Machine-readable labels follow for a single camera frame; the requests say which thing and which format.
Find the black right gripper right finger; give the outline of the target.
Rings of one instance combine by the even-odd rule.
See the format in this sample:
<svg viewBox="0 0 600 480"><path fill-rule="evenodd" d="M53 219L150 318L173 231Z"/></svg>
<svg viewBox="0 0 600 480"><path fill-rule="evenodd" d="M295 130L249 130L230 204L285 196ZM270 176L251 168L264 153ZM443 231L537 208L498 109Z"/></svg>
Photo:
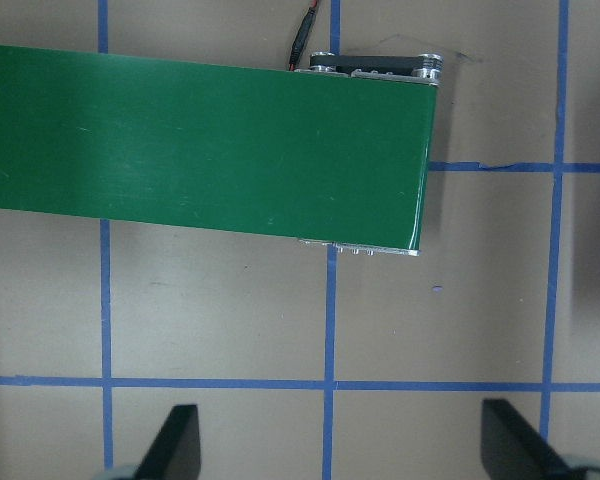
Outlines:
<svg viewBox="0 0 600 480"><path fill-rule="evenodd" d="M481 406L481 463L490 479L569 479L565 461L505 399Z"/></svg>

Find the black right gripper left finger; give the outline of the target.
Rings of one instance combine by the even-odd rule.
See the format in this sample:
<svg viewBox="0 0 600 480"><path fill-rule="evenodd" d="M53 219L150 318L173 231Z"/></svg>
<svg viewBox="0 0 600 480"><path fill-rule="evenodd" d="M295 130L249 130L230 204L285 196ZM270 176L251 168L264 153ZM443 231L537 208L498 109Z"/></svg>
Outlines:
<svg viewBox="0 0 600 480"><path fill-rule="evenodd" d="M136 469L136 478L198 479L201 466L198 408L176 405Z"/></svg>

